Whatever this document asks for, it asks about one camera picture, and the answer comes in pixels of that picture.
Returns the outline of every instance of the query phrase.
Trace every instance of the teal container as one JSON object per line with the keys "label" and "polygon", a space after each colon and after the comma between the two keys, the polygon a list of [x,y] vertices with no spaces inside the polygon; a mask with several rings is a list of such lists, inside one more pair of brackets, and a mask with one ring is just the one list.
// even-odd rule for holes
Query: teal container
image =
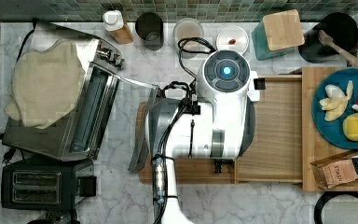
{"label": "teal container", "polygon": [[270,58],[280,57],[287,53],[295,51],[295,48],[270,50],[267,42],[266,28],[261,21],[252,31],[252,39],[255,47],[255,57],[258,61],[263,61]]}

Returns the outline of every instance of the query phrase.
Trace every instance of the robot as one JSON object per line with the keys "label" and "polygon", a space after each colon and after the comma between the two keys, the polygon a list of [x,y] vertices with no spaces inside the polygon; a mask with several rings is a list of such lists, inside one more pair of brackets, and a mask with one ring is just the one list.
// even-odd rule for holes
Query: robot
{"label": "robot", "polygon": [[145,133],[153,163],[155,223],[192,223],[179,206],[175,158],[234,160],[251,145],[255,108],[248,97],[250,74],[237,52],[215,51],[200,67],[195,88],[181,82],[168,87],[185,90],[184,99],[163,98],[148,111]]}

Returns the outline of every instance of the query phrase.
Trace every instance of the blue plate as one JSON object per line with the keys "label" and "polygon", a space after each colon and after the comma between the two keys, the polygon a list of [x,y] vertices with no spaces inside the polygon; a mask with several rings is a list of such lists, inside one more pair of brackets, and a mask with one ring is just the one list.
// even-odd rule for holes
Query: blue plate
{"label": "blue plate", "polygon": [[[325,92],[325,86],[332,84],[338,86],[342,89],[342,91],[346,94],[348,82],[352,80],[353,82],[353,95],[352,98],[348,101],[347,109],[344,114],[341,115],[336,120],[333,121],[325,121],[324,115],[325,111],[322,110],[322,106],[319,104],[319,101],[327,98],[327,94]],[[312,101],[312,117],[315,122],[316,128],[319,133],[331,144],[342,147],[346,149],[358,149],[358,142],[352,142],[347,137],[345,137],[344,131],[342,129],[342,123],[344,119],[356,113],[351,107],[358,99],[358,69],[349,68],[337,71],[327,77],[321,85],[319,85],[318,89],[313,96]]]}

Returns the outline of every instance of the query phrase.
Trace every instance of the cup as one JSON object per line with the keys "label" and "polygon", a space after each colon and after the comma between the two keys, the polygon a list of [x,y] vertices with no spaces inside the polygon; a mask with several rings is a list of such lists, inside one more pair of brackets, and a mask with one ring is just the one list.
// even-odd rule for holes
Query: cup
{"label": "cup", "polygon": [[309,63],[323,63],[337,52],[325,46],[319,39],[319,31],[324,30],[333,37],[334,43],[350,52],[358,44],[358,27],[356,21],[345,13],[332,13],[304,34],[305,44],[298,47],[301,57]]}
{"label": "cup", "polygon": [[136,20],[135,31],[148,49],[158,50],[164,46],[163,22],[159,15],[153,12],[142,14]]}
{"label": "cup", "polygon": [[[176,53],[179,54],[179,47],[178,42],[179,40],[186,38],[186,37],[203,37],[204,31],[202,25],[199,21],[191,19],[191,18],[184,18],[179,20],[173,28],[173,38],[175,43],[175,50]],[[189,41],[184,49],[193,50],[193,51],[200,51],[201,45],[194,41]],[[182,51],[182,58],[190,59],[195,57],[196,53],[186,53]]]}

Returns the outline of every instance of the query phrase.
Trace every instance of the tiled backsplash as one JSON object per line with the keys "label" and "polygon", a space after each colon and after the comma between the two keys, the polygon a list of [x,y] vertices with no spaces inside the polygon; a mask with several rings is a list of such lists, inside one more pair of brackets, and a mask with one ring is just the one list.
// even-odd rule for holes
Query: tiled backsplash
{"label": "tiled backsplash", "polygon": [[260,21],[264,15],[297,9],[302,21],[318,21],[331,12],[358,12],[358,0],[44,0],[68,21],[101,21],[107,9],[119,9],[127,21],[155,12],[167,22]]}

